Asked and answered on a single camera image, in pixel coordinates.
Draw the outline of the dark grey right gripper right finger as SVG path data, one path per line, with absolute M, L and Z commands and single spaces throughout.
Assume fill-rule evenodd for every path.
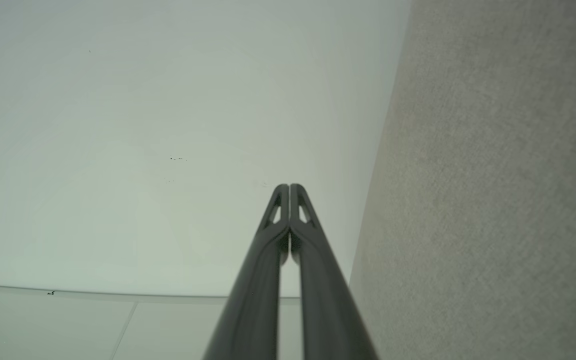
M 291 255 L 300 269 L 303 360 L 378 360 L 313 203 L 290 186 Z

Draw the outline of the grey fabric sofa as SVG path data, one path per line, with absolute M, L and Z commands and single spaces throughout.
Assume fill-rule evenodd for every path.
M 380 360 L 576 360 L 576 0 L 413 0 L 350 289 Z

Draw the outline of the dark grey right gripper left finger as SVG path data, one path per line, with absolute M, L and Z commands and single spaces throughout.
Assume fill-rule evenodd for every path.
M 202 360 L 277 360 L 281 266 L 290 253 L 290 187 L 275 187 Z

